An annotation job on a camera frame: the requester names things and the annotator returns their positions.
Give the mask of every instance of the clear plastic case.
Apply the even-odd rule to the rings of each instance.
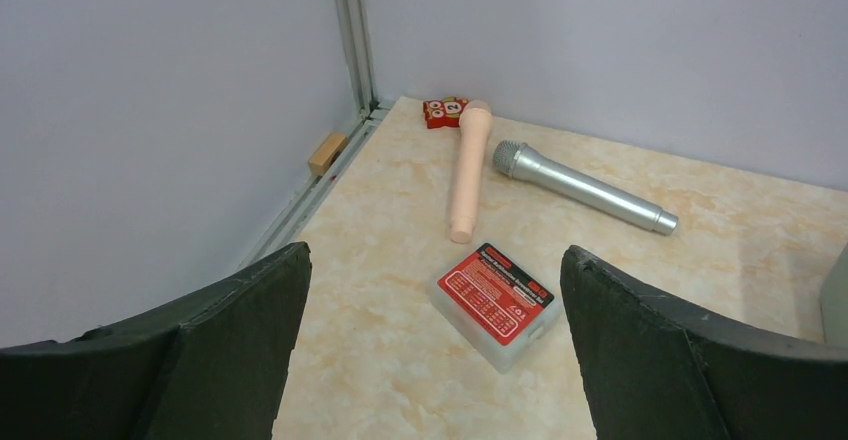
[[[428,293],[436,309],[502,374],[563,312],[550,290],[490,243],[432,282]]]

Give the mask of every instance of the small wood piece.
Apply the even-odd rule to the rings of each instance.
[[[346,145],[347,135],[339,132],[327,135],[324,143],[309,158],[309,170],[319,177],[323,176]]]

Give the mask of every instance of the tabletop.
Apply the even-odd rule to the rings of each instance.
[[[568,322],[501,375],[427,286],[491,242],[557,296],[580,245],[640,280],[756,327],[822,341],[818,294],[848,241],[848,193],[495,119],[477,229],[448,239],[457,129],[401,98],[302,231],[312,282],[275,438],[595,438]],[[505,139],[680,217],[647,232],[491,166]]]

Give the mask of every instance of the white wall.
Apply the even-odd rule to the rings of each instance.
[[[354,110],[333,0],[0,0],[0,346],[232,273]]]
[[[848,189],[848,0],[365,0],[377,91]]]

